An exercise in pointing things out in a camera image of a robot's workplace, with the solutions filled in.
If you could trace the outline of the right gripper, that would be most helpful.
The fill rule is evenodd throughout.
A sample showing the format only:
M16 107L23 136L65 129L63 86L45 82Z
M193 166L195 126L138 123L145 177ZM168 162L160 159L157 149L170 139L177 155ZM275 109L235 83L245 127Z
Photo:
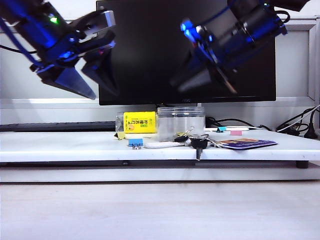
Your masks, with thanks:
M180 69L170 78L171 86L187 93L210 85L215 80L231 94L238 93L229 81L229 71L243 61L245 48L250 48L253 43L247 26L253 10L233 9L232 13L236 18L234 26L219 37L208 30L206 24L222 15L222 11L197 24L197 54L204 60L207 71L199 73L198 70Z

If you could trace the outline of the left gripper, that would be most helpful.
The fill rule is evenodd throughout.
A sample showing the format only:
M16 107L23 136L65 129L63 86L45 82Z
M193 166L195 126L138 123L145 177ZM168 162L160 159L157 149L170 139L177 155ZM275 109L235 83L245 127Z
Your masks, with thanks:
M99 33L83 42L73 32L54 35L36 31L31 36L31 45L42 64L32 64L31 70L44 84L95 100L96 94L74 68L83 58L85 65L81 71L110 94L119 95L112 66L112 48L116 45L113 31Z

